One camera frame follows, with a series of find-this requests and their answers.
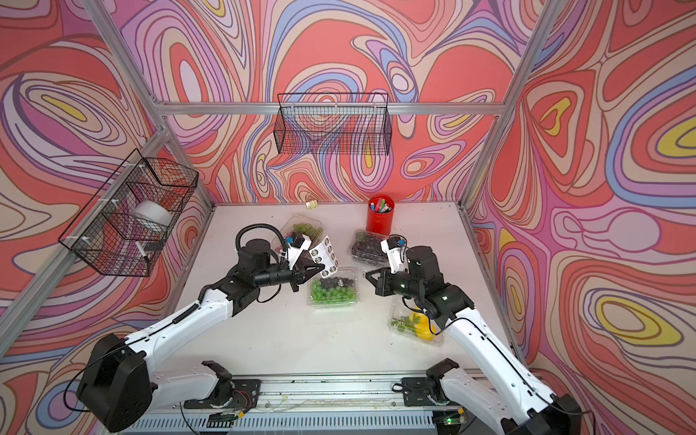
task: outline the metal rail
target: metal rail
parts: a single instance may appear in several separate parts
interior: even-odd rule
[[[133,86],[145,112],[152,118],[155,125],[161,127],[167,133],[169,137],[169,150],[172,152],[176,161],[191,169],[195,169],[193,163],[191,163],[191,159],[186,154],[186,151],[184,151],[184,147],[179,142],[179,138],[172,131],[169,122],[167,122],[157,110],[155,106],[155,101],[157,99],[145,81],[145,77],[137,67],[121,32],[118,30],[111,14],[106,10],[103,0],[83,0],[82,3],[92,17],[92,23],[97,27],[104,43],[106,43],[106,46],[116,60],[116,65],[122,70],[122,73],[128,79],[131,86]],[[210,210],[212,210],[212,202],[209,199],[205,187],[201,183],[198,184],[196,192],[204,207],[210,212]]]
[[[317,106],[319,103],[293,103],[295,106]],[[374,106],[373,103],[325,103],[329,106]],[[159,115],[275,115],[278,103],[155,103]],[[389,103],[391,115],[500,115],[503,103]]]
[[[491,126],[488,139],[484,143],[473,168],[471,168],[469,179],[461,193],[461,197],[457,201],[460,207],[465,207],[465,204],[470,200],[474,187],[478,185],[481,177],[485,173],[485,169],[491,161],[493,153],[503,139],[503,133],[505,133],[505,128],[512,119],[517,102],[522,95],[522,90],[527,84],[529,76],[532,74],[532,70],[541,54],[541,50],[548,40],[548,35],[553,28],[556,17],[558,17],[565,3],[566,0],[552,0],[544,4],[544,8],[541,10],[541,14],[539,14],[537,24],[532,31],[529,43],[527,47],[525,47],[520,63],[512,76],[510,86],[505,93],[505,98],[503,100],[505,108],[500,117],[498,117]]]
[[[193,267],[193,264],[196,261],[196,256],[198,256],[200,247],[203,245],[205,234],[208,232],[208,228],[210,227],[210,222],[213,220],[214,213],[215,208],[213,208],[212,212],[210,212],[207,218],[205,218],[205,222],[203,223],[200,232],[196,236],[196,241],[193,243],[193,248],[191,249],[191,252],[189,252],[189,257],[186,259],[186,262],[184,263],[184,266],[181,270],[181,274],[176,278],[174,288],[171,292],[169,292],[167,302],[164,304],[164,308],[162,309],[162,312],[159,315],[160,320],[162,320],[165,317],[168,317],[176,311],[176,305],[179,303],[181,293],[184,291],[184,286],[186,285],[186,282],[189,280],[191,268]]]
[[[165,133],[159,129],[143,146],[143,156],[155,156],[166,140]],[[102,197],[109,198],[123,183],[135,166],[126,166],[121,174],[104,191]],[[70,234],[76,236],[89,226],[92,220],[99,214],[101,206],[94,206],[76,226]],[[44,267],[29,281],[17,298],[8,306],[0,317],[0,358],[10,349],[17,337],[22,333],[26,325],[43,306],[44,302],[56,286],[63,280],[70,267],[78,260],[77,256],[66,247],[56,243],[56,251],[46,262]]]

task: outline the black cable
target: black cable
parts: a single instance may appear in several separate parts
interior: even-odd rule
[[[191,425],[189,424],[189,421],[186,419],[186,416],[184,415],[184,405],[182,405],[181,402],[179,402],[179,412],[181,413],[181,418],[184,419],[184,423],[186,423],[186,426],[189,427],[189,430],[191,432],[195,433],[196,435],[200,435],[198,432],[193,430],[193,427],[191,427]]]
[[[198,293],[198,306],[200,307],[200,305],[203,303],[203,299],[205,299],[205,293],[208,290],[214,289],[214,288],[220,288],[222,286],[222,284],[225,283],[225,280],[229,280],[229,279],[230,279],[230,272],[228,272],[227,276],[225,276],[224,278],[222,278],[221,280],[219,280],[215,284],[204,285],[203,288],[201,288],[200,292]]]
[[[401,250],[401,262],[405,263],[406,262],[406,249],[409,249],[409,241],[406,240],[406,237],[402,236],[401,234],[391,234],[389,237],[401,237],[401,239],[404,241],[403,249]]]
[[[420,313],[420,314],[423,313],[423,310],[418,310],[417,308],[411,308],[411,307],[409,307],[409,306],[406,304],[406,297],[405,297],[405,296],[401,296],[401,302],[403,302],[403,304],[404,304],[404,306],[405,306],[406,308],[408,308],[409,310],[413,311],[414,313]]]
[[[153,332],[153,333],[151,333],[151,334],[149,334],[149,335],[145,335],[145,336],[143,336],[143,337],[140,337],[138,340],[135,340],[135,341],[130,342],[130,343],[124,343],[123,346],[121,346],[121,347],[119,347],[119,348],[117,348],[117,349],[114,349],[114,350],[112,350],[112,351],[110,351],[110,352],[105,353],[104,355],[100,356],[99,358],[95,359],[95,360],[92,361],[91,363],[89,363],[89,364],[87,364],[86,366],[84,366],[84,367],[82,368],[82,370],[80,370],[80,371],[70,380],[70,382],[68,382],[68,384],[65,386],[65,390],[63,390],[63,404],[65,405],[65,407],[68,408],[69,410],[75,411],[75,412],[90,412],[89,409],[75,409],[75,408],[73,408],[72,406],[70,406],[70,405],[68,404],[68,390],[70,389],[70,386],[72,385],[72,383],[75,382],[75,379],[77,379],[77,377],[78,377],[80,374],[83,374],[83,373],[85,372],[85,370],[87,370],[89,367],[91,367],[92,365],[98,363],[99,361],[101,361],[102,359],[106,358],[107,356],[111,356],[111,355],[115,354],[116,352],[118,352],[118,351],[120,351],[120,350],[123,350],[123,349],[125,349],[126,347],[128,347],[128,346],[130,346],[130,345],[134,345],[134,344],[136,344],[137,342],[140,342],[140,341],[143,341],[143,340],[145,340],[145,339],[148,339],[148,338],[150,338],[151,335],[154,335],[154,334],[160,332],[162,329],[165,329],[167,326],[171,326],[171,325],[172,325],[172,323],[170,322],[170,323],[164,325],[163,327],[161,327],[160,329],[157,329],[155,332]]]
[[[428,328],[430,329],[430,333],[433,333],[434,335],[442,334],[442,332],[444,332],[447,328],[449,328],[449,327],[450,327],[453,323],[455,323],[457,320],[466,320],[467,322],[471,323],[471,324],[473,325],[473,327],[476,328],[476,329],[479,331],[479,333],[481,333],[481,335],[483,335],[484,337],[486,337],[486,339],[493,345],[493,348],[495,348],[495,350],[498,351],[498,353],[505,359],[505,361],[509,364],[509,366],[512,367],[512,369],[515,371],[515,373],[517,373],[517,376],[522,380],[522,383],[524,383],[531,391],[533,391],[534,394],[535,394],[543,403],[547,404],[547,405],[550,406],[552,409],[555,409],[556,411],[558,411],[558,412],[560,412],[560,413],[563,413],[563,414],[566,414],[566,415],[568,415],[568,416],[583,416],[583,415],[585,415],[585,414],[592,414],[592,419],[593,419],[593,423],[592,423],[592,433],[593,433],[593,435],[596,433],[596,427],[595,427],[595,423],[594,423],[594,412],[593,412],[593,410],[590,409],[590,410],[581,411],[581,412],[568,412],[568,411],[565,411],[564,409],[557,408],[556,406],[553,406],[552,403],[550,403],[550,402],[548,402],[546,399],[544,399],[544,398],[543,398],[539,393],[537,393],[537,391],[527,382],[527,380],[526,380],[526,379],[522,376],[522,374],[517,370],[517,367],[515,367],[514,364],[513,364],[513,363],[508,359],[508,357],[505,355],[505,353],[504,353],[503,351],[501,351],[501,350],[498,348],[498,346],[495,344],[495,342],[494,342],[493,340],[491,340],[491,338],[488,336],[488,334],[485,334],[483,331],[481,331],[481,329],[479,329],[479,327],[478,327],[474,322],[472,322],[470,319],[467,319],[466,317],[458,317],[458,318],[452,320],[448,325],[445,325],[445,327],[442,328],[442,330],[441,330],[440,332],[438,332],[437,334],[435,334],[435,333],[433,332],[433,330],[432,330],[431,325],[430,325],[430,318],[428,318]]]
[[[428,389],[427,386],[422,387],[422,388],[414,388],[414,387],[410,387],[408,385],[404,385],[401,382],[395,382],[394,385],[392,385],[392,391],[394,393],[403,393],[404,391],[409,391],[411,393],[417,393],[418,391],[424,391],[427,389]]]
[[[430,320],[431,320],[430,317],[428,317],[428,329],[430,330],[430,333],[431,333],[432,335],[440,335],[440,334],[442,334],[443,332],[445,332],[445,330],[446,330],[447,328],[449,328],[450,326],[452,326],[452,324],[455,323],[457,320],[469,320],[469,319],[467,319],[466,317],[458,317],[458,318],[452,320],[449,324],[446,324],[445,327],[442,328],[438,333],[435,333],[435,331],[433,331],[433,327],[432,327],[432,325],[430,324]]]
[[[280,287],[281,287],[282,285],[283,285],[282,283],[281,283],[281,284],[278,284],[278,289],[276,290],[275,293],[273,293],[273,296],[269,297],[269,298],[266,299],[265,301],[259,301],[259,298],[261,297],[261,292],[259,292],[259,295],[256,296],[256,301],[257,301],[258,303],[270,302],[274,297],[278,296],[278,293],[280,293]]]
[[[471,427],[471,425],[474,424],[474,422],[476,421],[476,418],[477,418],[477,417],[476,417],[476,416],[473,416],[473,417],[474,417],[474,418],[472,418],[471,421],[469,422],[469,424],[466,425],[466,426],[464,426],[463,429],[462,429],[462,428],[459,428],[459,433],[460,433],[460,434],[463,434],[464,432],[468,431],[468,430],[469,430],[469,427]]]
[[[283,248],[283,252],[285,252],[287,257],[287,242],[285,241],[285,238],[280,233],[280,231],[278,231],[278,228],[267,223],[253,223],[239,230],[239,232],[237,233],[237,237],[235,238],[235,247],[237,248],[237,252],[239,252],[242,249],[242,236],[244,235],[244,233],[251,230],[255,230],[256,228],[266,228],[267,230],[276,233],[278,240],[280,240],[280,246]]]

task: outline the white table surface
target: white table surface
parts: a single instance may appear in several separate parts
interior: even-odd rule
[[[366,205],[321,204],[314,210],[303,205],[220,206],[215,209],[177,310],[196,299],[202,286],[219,280],[237,264],[235,237],[241,228],[252,223],[281,228],[293,214],[324,224],[324,234],[331,238],[341,266],[355,265],[361,274],[374,269],[354,262],[349,254],[354,231],[365,228]],[[431,246],[445,281],[465,291],[493,332],[506,341],[495,302],[454,203],[398,203],[392,233],[404,235],[409,246]],[[252,238],[273,237],[268,230],[253,230],[244,236],[242,245]],[[273,301],[254,302],[204,332],[159,370],[181,370],[214,360],[230,373],[240,375],[403,372],[425,370],[444,358],[453,359],[465,369],[476,368],[446,332],[443,345],[436,347],[389,331],[390,309],[397,296],[375,295],[364,278],[358,286],[356,305],[316,309],[307,306],[308,284],[300,286],[298,293],[284,284]],[[262,288],[261,298],[268,298],[276,288]]]

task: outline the aluminum frame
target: aluminum frame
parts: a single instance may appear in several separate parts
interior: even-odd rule
[[[166,140],[165,133],[158,129],[153,137],[145,143],[141,150],[143,156],[156,155]],[[103,198],[109,198],[125,181],[135,166],[127,166],[121,174],[111,183],[102,194]],[[71,236],[80,235],[89,226],[92,220],[99,214],[102,207],[93,207],[85,217],[74,227]],[[22,333],[26,325],[43,306],[44,302],[56,286],[63,280],[70,267],[78,260],[77,255],[66,247],[58,244],[56,252],[50,257],[43,268],[29,281],[29,284],[15,298],[5,313],[0,317],[0,358],[12,347],[17,337]]]
[[[483,278],[486,281],[486,287],[488,288],[488,292],[491,295],[491,298],[496,302],[496,312],[498,313],[498,317],[500,318],[500,321],[503,323],[503,326],[505,327],[505,338],[507,339],[508,343],[510,344],[510,349],[512,350],[512,353],[517,357],[517,359],[520,360],[520,362],[523,365],[527,365],[523,353],[517,344],[517,340],[515,340],[514,334],[512,333],[512,326],[510,326],[510,320],[505,314],[505,311],[503,310],[503,301],[500,298],[500,293],[497,291],[497,286],[496,286],[496,276],[492,270],[489,270],[488,266],[486,266],[486,257],[483,254],[483,251],[481,250],[481,247],[476,243],[476,236],[474,234],[474,228],[473,225],[471,224],[471,220],[469,219],[469,216],[466,214],[466,210],[459,209],[459,218],[461,219],[461,224],[464,226],[464,230],[466,231],[466,235],[469,238],[469,242],[471,243],[471,246],[476,253],[476,260],[478,261],[479,268],[481,269],[481,272],[483,274]]]
[[[140,69],[136,66],[136,62],[131,55],[128,46],[126,45],[121,32],[118,30],[116,23],[114,22],[111,14],[106,9],[104,2],[102,0],[83,0],[85,9],[92,17],[92,23],[97,27],[99,34],[102,36],[104,43],[111,51],[114,59],[116,60],[116,65],[121,69],[123,75],[128,79],[128,82],[133,86],[133,89],[140,99],[140,103],[143,105],[145,112],[150,116],[152,121],[156,126],[161,127],[167,133],[169,137],[169,150],[172,155],[177,160],[177,162],[182,165],[188,166],[191,169],[193,163],[191,159],[184,151],[184,147],[179,142],[179,138],[174,134],[169,122],[165,116],[162,116],[155,102],[157,99],[155,95],[150,90],[150,87],[145,81],[145,77],[141,73]],[[200,197],[200,200],[204,207],[209,213],[212,210],[212,202],[205,190],[205,187],[201,184],[196,188],[196,192]]]
[[[295,103],[301,106],[307,103]],[[331,103],[356,106],[359,103]],[[161,116],[167,115],[276,115],[278,103],[179,103],[156,102]],[[503,113],[503,103],[389,103],[390,115],[495,115]]]
[[[159,320],[168,317],[176,311],[176,305],[179,303],[179,298],[181,297],[181,293],[184,291],[184,286],[186,285],[186,282],[189,280],[191,268],[193,267],[193,263],[196,261],[196,257],[198,257],[198,252],[200,251],[200,247],[203,245],[203,240],[208,232],[208,228],[210,227],[210,222],[213,220],[214,214],[215,207],[213,207],[213,210],[208,214],[203,224],[203,227],[196,236],[196,241],[193,243],[193,248],[191,249],[191,252],[189,252],[189,257],[186,259],[186,262],[184,263],[183,269],[181,270],[181,274],[176,278],[174,288],[167,297],[167,301],[164,304],[162,313],[159,315]]]
[[[522,54],[519,65],[512,76],[510,81],[510,86],[505,93],[505,98],[503,99],[503,104],[505,108],[503,112],[493,122],[491,129],[489,130],[489,135],[484,143],[479,157],[476,159],[474,166],[471,168],[471,173],[467,180],[466,186],[458,199],[460,207],[464,207],[465,204],[470,200],[473,195],[473,188],[477,186],[480,182],[481,177],[484,174],[484,169],[488,168],[491,161],[493,153],[495,152],[498,144],[503,139],[503,134],[505,133],[507,124],[512,119],[512,115],[515,112],[517,102],[522,95],[522,90],[527,84],[534,66],[536,65],[537,59],[541,54],[546,41],[548,40],[549,33],[556,22],[558,14],[565,6],[567,0],[553,0],[547,1],[539,14],[539,19],[537,24],[532,30],[532,35],[530,36],[529,42],[525,47],[525,51]]]
[[[464,187],[464,191],[457,201],[460,211],[464,213],[466,213],[464,205],[472,195],[472,189],[478,184],[484,173],[484,169],[489,165],[490,158],[503,137],[505,127],[514,113],[516,102],[533,70],[535,61],[555,23],[555,18],[565,3],[566,0],[554,0],[547,1],[544,4],[539,19],[532,31],[530,41],[522,54],[520,64],[513,74],[503,103],[394,103],[390,105],[390,110],[393,115],[485,114],[497,116],[497,119],[493,122],[489,130],[488,138],[483,145],[480,155],[472,168],[472,173]],[[169,149],[181,164],[193,168],[190,158],[184,151],[178,137],[173,133],[166,119],[167,116],[180,114],[273,115],[277,113],[277,103],[175,103],[157,101],[157,98],[147,85],[141,71],[137,68],[132,54],[130,50],[128,50],[116,23],[106,10],[103,0],[83,0],[83,4],[92,17],[92,21],[104,39],[107,47],[111,50],[117,66],[122,70],[124,76],[133,86],[146,113],[161,130],[148,142],[157,142],[160,148],[163,144],[162,139],[169,140]],[[148,149],[148,151],[145,151],[147,147],[146,145],[143,148],[143,154],[150,155],[152,150]],[[199,184],[197,192],[207,210],[206,218],[209,221],[209,217],[212,215],[213,204],[210,202],[209,196],[202,185]],[[202,240],[203,237],[200,237],[198,243],[201,243]],[[196,249],[191,252],[187,264],[188,261],[192,261],[192,259],[195,258],[196,253]],[[0,331],[4,332],[0,338],[0,357],[2,357],[12,343],[14,343],[17,336],[19,336],[26,324],[35,315],[45,302],[45,299],[64,277],[65,273],[67,273],[76,259],[77,257],[68,250],[64,248],[60,249],[52,256],[51,260],[43,267],[42,271],[34,276],[34,279],[32,279],[22,293],[10,304],[2,318],[0,318]],[[481,262],[480,266],[484,269],[484,275],[489,276],[489,271],[485,270],[486,268]],[[185,272],[177,280],[175,290],[178,288],[179,282],[185,282],[187,271],[189,270],[190,267],[187,267]]]
[[[400,382],[402,377],[421,377],[424,372],[375,372],[375,373],[342,373],[342,374],[276,374],[261,376],[235,376],[235,379],[260,379],[258,403],[255,409],[247,413],[256,418],[278,418],[292,413],[322,415],[323,413],[419,413],[430,414],[432,411],[455,411],[460,406],[419,406],[404,405],[402,393],[395,393],[392,385]],[[472,378],[492,386],[485,375],[478,370],[470,372]],[[191,421],[198,420],[199,425],[194,429],[206,430],[205,423],[216,409],[187,409],[185,413]],[[178,405],[162,407],[146,413],[132,427],[123,431],[124,434],[139,433],[139,429],[155,426],[151,420],[166,420],[180,418]]]

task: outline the plastic clamshell container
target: plastic clamshell container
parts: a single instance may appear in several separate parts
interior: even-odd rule
[[[358,278],[355,267],[339,267],[328,278],[313,278],[307,288],[307,305],[330,308],[358,303]]]
[[[353,243],[350,246],[350,255],[357,262],[369,264],[370,266],[383,267],[389,265],[386,253],[382,252],[380,243],[387,236],[358,230],[353,235]]]
[[[406,300],[406,303],[411,302],[414,308],[416,305],[413,301]],[[440,328],[435,322],[430,322],[433,332],[437,333]],[[414,313],[404,306],[401,301],[401,296],[394,296],[391,314],[387,328],[404,337],[427,343],[429,345],[441,346],[444,341],[444,336],[433,335],[428,328],[428,318],[424,314]]]
[[[324,238],[324,226],[317,219],[312,219],[302,214],[295,214],[285,222],[285,225],[280,229],[280,233],[284,237],[289,237],[292,232],[300,232],[312,240],[311,248],[315,247]],[[271,249],[280,253],[280,242],[278,238],[273,236],[271,239]]]

